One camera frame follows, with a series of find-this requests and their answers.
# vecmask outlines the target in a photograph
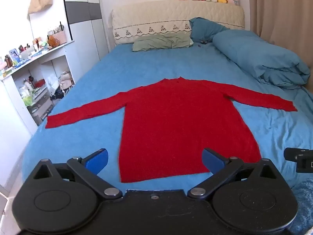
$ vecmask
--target sweater sleeve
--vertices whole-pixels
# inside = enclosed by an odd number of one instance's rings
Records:
[[[223,92],[226,97],[243,104],[276,110],[297,111],[292,101],[284,100],[279,96],[263,94],[235,85],[215,84],[219,85],[218,89]]]
[[[126,105],[129,99],[129,93],[134,90],[135,89],[128,92],[120,92],[107,99],[97,100],[60,114],[48,116],[46,128],[73,124],[80,120],[98,117],[119,110]]]

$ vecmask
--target blue gripper pad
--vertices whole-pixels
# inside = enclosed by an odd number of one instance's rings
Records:
[[[85,159],[85,168],[97,175],[107,164],[109,160],[108,151],[102,148]]]
[[[202,152],[202,163],[213,174],[223,169],[229,160],[209,148],[205,148]]]

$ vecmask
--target basket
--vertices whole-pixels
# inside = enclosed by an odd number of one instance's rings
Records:
[[[61,45],[67,42],[65,31],[55,33],[52,36],[54,38],[58,39],[60,41]]]

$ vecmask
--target blue bed sheet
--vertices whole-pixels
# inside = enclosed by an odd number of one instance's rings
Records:
[[[313,98],[305,88],[290,90],[260,83],[218,51],[212,43],[195,43],[190,48],[146,52],[131,50],[131,44],[118,45],[79,80],[52,114],[164,78],[210,80],[271,93],[292,100],[298,112],[252,107],[237,102],[234,105],[258,142],[261,156],[274,162],[290,186],[312,177],[310,174],[297,174],[295,164],[285,161],[283,157],[286,147],[313,149]],[[54,129],[45,129],[44,121],[26,147],[22,165],[23,178],[29,175],[42,158],[62,163],[73,156],[85,157],[100,148],[108,150],[109,162],[98,175],[122,191],[184,189],[186,192],[211,175],[193,174],[121,183],[118,148],[123,117],[124,108]]]

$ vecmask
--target red sweater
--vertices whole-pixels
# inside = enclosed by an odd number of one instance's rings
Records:
[[[208,172],[201,160],[205,147],[245,162],[261,158],[258,144],[231,99],[252,106],[297,111],[291,101],[234,85],[164,79],[49,116],[46,128],[126,106],[119,153],[122,182],[203,173]]]

